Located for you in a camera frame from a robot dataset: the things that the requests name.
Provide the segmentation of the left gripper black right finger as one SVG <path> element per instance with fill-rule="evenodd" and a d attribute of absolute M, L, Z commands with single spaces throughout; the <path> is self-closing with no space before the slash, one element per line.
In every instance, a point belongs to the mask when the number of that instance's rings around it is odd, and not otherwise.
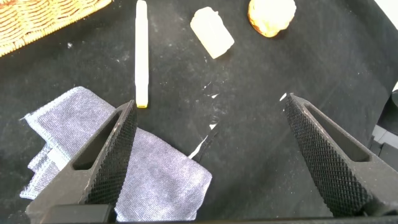
<path fill-rule="evenodd" d="M 336 217 L 397 215 L 397 171 L 309 101 L 289 94 L 288 124 L 327 207 Z"/>

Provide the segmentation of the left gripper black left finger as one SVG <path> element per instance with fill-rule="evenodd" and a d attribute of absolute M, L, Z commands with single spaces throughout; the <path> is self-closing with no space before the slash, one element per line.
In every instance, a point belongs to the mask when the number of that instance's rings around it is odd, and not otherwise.
<path fill-rule="evenodd" d="M 137 129 L 136 103 L 116 109 L 26 208 L 30 218 L 114 218 Z"/>

